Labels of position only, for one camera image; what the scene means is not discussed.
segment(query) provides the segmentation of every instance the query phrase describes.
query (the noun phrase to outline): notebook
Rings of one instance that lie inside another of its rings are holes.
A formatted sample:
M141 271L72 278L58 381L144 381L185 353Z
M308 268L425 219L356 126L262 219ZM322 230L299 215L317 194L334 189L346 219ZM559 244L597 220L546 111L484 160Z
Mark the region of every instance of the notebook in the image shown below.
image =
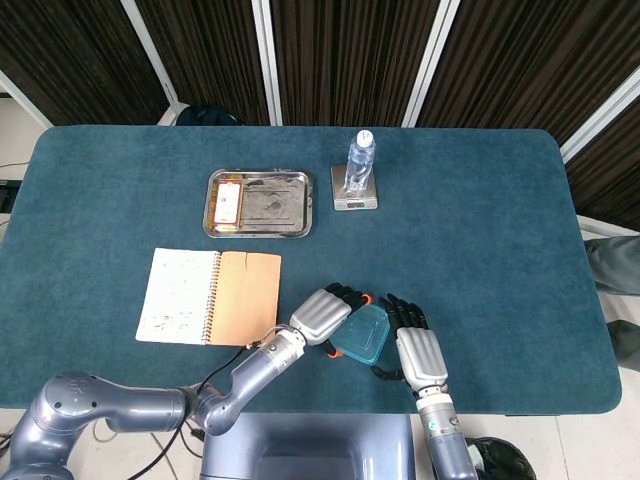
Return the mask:
M136 340L246 345L276 324L280 256L157 248Z

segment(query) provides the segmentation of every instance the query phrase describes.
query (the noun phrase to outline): metal tray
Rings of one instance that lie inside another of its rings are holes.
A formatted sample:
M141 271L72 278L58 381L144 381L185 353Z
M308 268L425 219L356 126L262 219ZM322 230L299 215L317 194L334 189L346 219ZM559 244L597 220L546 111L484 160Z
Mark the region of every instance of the metal tray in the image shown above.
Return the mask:
M241 181L239 219L235 225L214 222L221 180ZM218 170L209 177L202 226L214 238L295 238L311 230L313 181L302 171Z

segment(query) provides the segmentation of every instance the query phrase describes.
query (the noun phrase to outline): floor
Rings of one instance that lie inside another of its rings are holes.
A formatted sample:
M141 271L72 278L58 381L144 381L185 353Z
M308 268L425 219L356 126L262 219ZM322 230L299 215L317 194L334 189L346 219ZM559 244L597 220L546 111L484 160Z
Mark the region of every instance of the floor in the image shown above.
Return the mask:
M7 167L7 163L27 162L43 128L11 99L0 99L0 179L21 179L26 168ZM7 216L0 215L0 223ZM5 227L0 227L0 242ZM585 238L596 235L583 232ZM626 319L640 324L640 298L601 295L607 321ZM603 415L563 417L504 417L499 415L461 415L468 436L495 436L516 445L529 459L540 480L626 480L638 478L640 471L640 373L621 369L623 397L620 405ZM22 411L0 409L0 432L11 430ZM418 479L431 480L426 445L419 419L412 417ZM96 427L97 437L108 438L104 423ZM163 444L170 434L158 434ZM194 450L201 445L188 438ZM82 435L74 450L70 468L79 480L127 478L146 465L159 452L148 434L120 435L109 443L99 443L91 429ZM169 453L180 479L198 477L199 460L177 442ZM0 474L7 467L0 460ZM174 478L166 462L159 463L149 480Z

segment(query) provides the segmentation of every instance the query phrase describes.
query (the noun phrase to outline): water bottle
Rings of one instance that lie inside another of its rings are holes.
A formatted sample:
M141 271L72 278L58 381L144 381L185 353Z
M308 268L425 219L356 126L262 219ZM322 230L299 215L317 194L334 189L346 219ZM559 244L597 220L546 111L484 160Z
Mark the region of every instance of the water bottle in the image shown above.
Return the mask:
M344 187L347 190L360 192L367 189L375 154L376 142L373 140L373 133L369 130L360 130L351 140L349 147L347 174L344 179Z

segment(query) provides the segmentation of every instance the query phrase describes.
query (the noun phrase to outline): dark brown curtain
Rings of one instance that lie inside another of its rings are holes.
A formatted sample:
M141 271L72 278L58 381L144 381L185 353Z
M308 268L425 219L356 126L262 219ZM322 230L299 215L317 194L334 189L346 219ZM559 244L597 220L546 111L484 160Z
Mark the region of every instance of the dark brown curtain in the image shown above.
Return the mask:
M567 165L581 215L640 231L640 99Z
M640 62L637 0L463 0L418 125L562 144Z
M138 0L181 102L269 125L250 0Z
M437 0L272 0L285 125L399 126Z
M0 69L54 125L154 124L168 107L118 0L2 0L0 32Z

